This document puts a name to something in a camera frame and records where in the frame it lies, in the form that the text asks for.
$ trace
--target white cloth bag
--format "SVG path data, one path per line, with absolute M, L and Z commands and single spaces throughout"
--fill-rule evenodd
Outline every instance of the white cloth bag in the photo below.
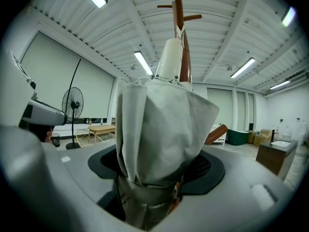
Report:
M 163 208 L 161 212 L 167 215 L 171 204 L 163 203 L 170 202 L 176 182 L 200 153 L 218 113 L 216 105 L 188 91 L 182 83 L 159 79 L 145 84 L 120 83 L 116 147 L 125 176 L 119 183 L 128 223 L 150 229 L 163 219 L 155 218 L 155 207 Z M 130 199 L 135 201 L 134 208 Z M 143 219 L 140 216 L 145 210 L 148 217 Z M 138 224 L 128 217 L 134 217 Z

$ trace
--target wooden pole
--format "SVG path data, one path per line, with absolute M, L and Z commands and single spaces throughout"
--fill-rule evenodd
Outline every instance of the wooden pole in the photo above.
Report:
M 182 0 L 175 0 L 172 2 L 172 5 L 158 5 L 158 8 L 172 8 L 173 9 L 173 21 L 174 21 L 174 33 L 175 38 L 177 37 L 176 28 L 180 30 L 183 29 L 184 22 L 200 19 L 202 15 L 189 15 L 183 16 L 183 2 Z M 183 34 L 183 59 L 182 59 L 182 68 L 179 77 L 180 82 L 188 82 L 192 83 L 191 76 L 191 60 L 190 60 L 190 50 L 189 50 L 189 42 L 186 31 Z

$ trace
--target ceiling beam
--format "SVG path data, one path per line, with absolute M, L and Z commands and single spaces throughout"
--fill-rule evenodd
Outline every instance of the ceiling beam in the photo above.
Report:
M 227 85 L 227 86 L 233 86 L 235 87 L 236 82 L 234 80 L 218 80 L 218 79 L 208 79 L 208 84 L 220 84 L 220 85 Z
M 290 68 L 288 71 L 285 71 L 283 73 L 281 73 L 280 75 L 278 75 L 277 77 L 273 78 L 274 82 L 278 83 L 281 80 L 288 78 L 291 75 L 296 74 L 297 72 L 303 70 L 304 68 L 306 68 L 309 65 L 309 57 L 306 57 L 304 60 L 300 61 L 298 64 L 296 64 L 295 66 L 293 66 L 292 68 Z M 258 86 L 255 87 L 255 89 L 257 91 L 260 91 L 270 85 L 273 85 L 273 82 L 271 81 L 267 81 L 265 83 L 262 83 Z
M 220 62 L 221 59 L 223 58 L 224 54 L 228 51 L 229 47 L 231 46 L 233 40 L 237 36 L 237 33 L 239 32 L 245 17 L 247 15 L 247 11 L 249 9 L 248 5 L 249 0 L 239 0 L 232 24 L 225 36 L 225 39 L 216 55 L 214 58 L 214 62 Z M 206 70 L 204 77 L 203 77 L 203 82 L 206 82 L 206 80 L 209 78 L 211 72 L 213 72 L 214 68 L 216 67 L 216 63 L 212 63 L 209 68 Z
M 302 86 L 302 85 L 304 85 L 304 84 L 306 84 L 306 83 L 309 83 L 309 79 L 303 79 L 303 78 L 302 78 L 302 79 L 296 81 L 295 83 L 291 84 L 290 86 L 287 86 L 287 87 L 285 87 L 285 88 L 283 88 L 283 89 L 280 89 L 280 90 L 277 91 L 277 92 L 273 92 L 273 93 L 271 93 L 271 94 L 268 94 L 268 95 L 264 96 L 264 98 L 269 98 L 269 97 L 271 97 L 271 96 L 278 95 L 278 94 L 280 94 L 280 93 L 286 92 L 286 91 L 291 90 L 291 89 L 293 89 L 293 88 Z
M 221 89 L 225 89 L 225 90 L 232 90 L 233 88 L 235 88 L 235 82 L 234 84 L 230 83 L 229 81 L 223 81 L 223 80 L 215 80 L 215 79 L 209 79 L 207 82 L 199 82 L 199 81 L 194 81 L 193 79 L 193 88 L 194 88 L 194 84 L 204 84 L 206 85 L 208 88 L 221 88 Z M 258 93 L 264 93 L 261 91 L 256 91 L 254 89 L 251 89 L 250 87 L 238 87 L 237 91 L 243 92 L 245 90 L 250 90 L 253 92 L 258 92 Z
M 132 20 L 137 32 L 139 33 L 141 39 L 144 42 L 146 49 L 151 57 L 152 62 L 156 61 L 155 49 L 152 46 L 149 35 L 144 27 L 144 24 L 137 12 L 132 0 L 119 0 L 122 3 L 123 9 L 127 11 L 128 16 Z
M 42 14 L 40 11 L 33 7 L 29 7 L 27 15 L 36 21 L 40 22 L 39 32 L 56 41 L 60 45 L 66 47 L 75 54 L 83 57 L 90 63 L 104 70 L 115 77 L 121 77 L 129 80 L 129 77 L 117 69 L 113 64 L 108 62 L 95 50 L 91 49 L 88 45 L 79 40 L 76 36 L 64 29 L 58 23 Z
M 275 62 L 278 58 L 280 58 L 282 55 L 284 55 L 288 50 L 293 47 L 298 40 L 304 36 L 300 30 L 296 31 L 284 44 L 282 47 L 280 47 L 275 53 L 273 53 L 267 60 L 262 62 L 257 68 L 256 73 L 259 74 L 262 70 L 267 68 L 269 65 L 271 65 L 273 62 Z M 244 82 L 248 81 L 251 77 L 255 76 L 255 73 L 248 73 L 243 78 L 239 79 L 237 81 L 237 86 L 243 84 Z

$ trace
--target wicker chair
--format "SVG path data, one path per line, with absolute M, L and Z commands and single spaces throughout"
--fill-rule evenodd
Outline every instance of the wicker chair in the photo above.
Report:
M 96 142 L 97 143 L 104 142 L 100 137 L 98 137 L 89 130 L 78 130 L 76 132 L 76 139 L 81 148 L 95 145 Z

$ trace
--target white cylindrical cap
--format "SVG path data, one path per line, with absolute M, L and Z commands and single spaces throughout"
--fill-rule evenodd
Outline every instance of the white cylindrical cap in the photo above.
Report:
M 174 80 L 175 76 L 180 76 L 182 58 L 183 46 L 181 40 L 167 40 L 155 74 L 165 79 Z

